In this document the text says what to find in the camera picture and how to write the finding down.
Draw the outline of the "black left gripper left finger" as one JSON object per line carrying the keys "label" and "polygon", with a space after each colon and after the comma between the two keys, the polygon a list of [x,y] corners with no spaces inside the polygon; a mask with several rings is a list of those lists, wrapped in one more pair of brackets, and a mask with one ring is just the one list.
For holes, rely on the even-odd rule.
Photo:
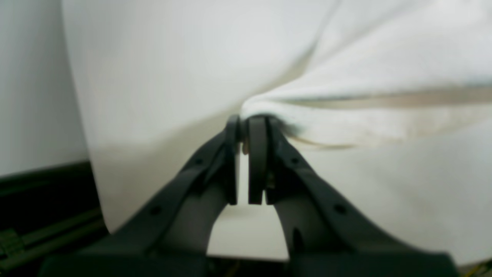
{"label": "black left gripper left finger", "polygon": [[237,203],[238,115],[116,233],[47,259],[41,277],[205,277],[216,219]]}

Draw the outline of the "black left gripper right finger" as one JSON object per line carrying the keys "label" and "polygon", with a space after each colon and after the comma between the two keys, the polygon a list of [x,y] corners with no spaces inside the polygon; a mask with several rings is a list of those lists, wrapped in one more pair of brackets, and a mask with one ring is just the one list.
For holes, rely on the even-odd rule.
{"label": "black left gripper right finger", "polygon": [[418,250],[383,231],[325,182],[281,133],[279,121],[246,121],[248,201],[274,206],[289,277],[457,277],[448,254]]}

